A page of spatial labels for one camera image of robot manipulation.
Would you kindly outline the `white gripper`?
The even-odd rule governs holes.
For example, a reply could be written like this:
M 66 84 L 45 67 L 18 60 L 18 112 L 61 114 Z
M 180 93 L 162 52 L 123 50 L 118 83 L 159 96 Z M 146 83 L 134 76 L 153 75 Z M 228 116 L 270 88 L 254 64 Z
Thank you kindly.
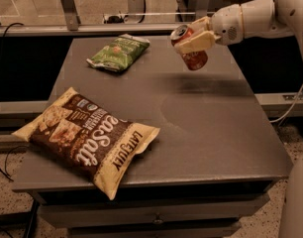
M 224 46 L 237 44 L 244 38 L 242 8 L 239 4 L 224 7 L 211 18 L 205 16 L 193 21 L 189 28 L 194 32 L 202 32 L 192 34 L 175 44 L 174 48 L 180 54 L 207 51 L 216 43 Z

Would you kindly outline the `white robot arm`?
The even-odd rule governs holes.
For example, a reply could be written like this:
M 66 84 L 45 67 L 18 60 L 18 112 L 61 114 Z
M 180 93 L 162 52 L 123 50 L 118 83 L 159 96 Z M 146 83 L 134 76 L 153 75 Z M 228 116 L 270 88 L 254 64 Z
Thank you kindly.
M 303 0 L 253 0 L 224 7 L 192 22 L 191 36 L 174 45 L 180 54 L 206 51 L 251 37 L 296 38 L 303 60 Z M 278 238 L 303 238 L 303 154 L 288 179 Z

